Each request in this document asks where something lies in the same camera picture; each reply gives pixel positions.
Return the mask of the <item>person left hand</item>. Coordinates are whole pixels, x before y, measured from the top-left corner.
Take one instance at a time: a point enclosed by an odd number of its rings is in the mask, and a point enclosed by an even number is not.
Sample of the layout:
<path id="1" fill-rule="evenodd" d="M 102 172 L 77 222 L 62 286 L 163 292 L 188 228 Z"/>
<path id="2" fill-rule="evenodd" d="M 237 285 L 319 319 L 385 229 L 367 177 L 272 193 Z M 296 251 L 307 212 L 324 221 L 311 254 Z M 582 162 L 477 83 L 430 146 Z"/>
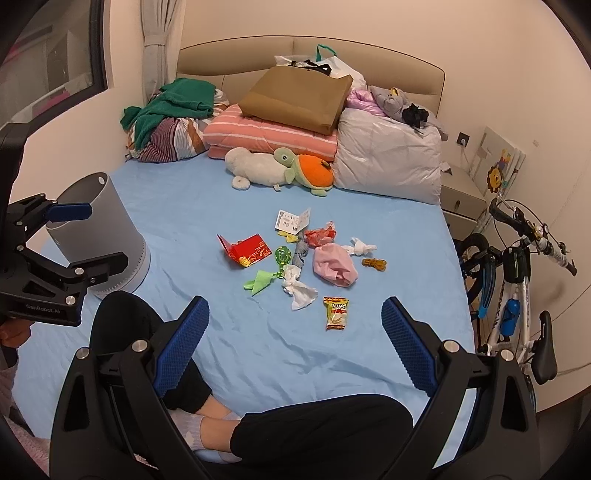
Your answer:
<path id="1" fill-rule="evenodd" d="M 0 326 L 3 347 L 20 348 L 31 337 L 33 322 L 25 319 L 9 319 Z"/>

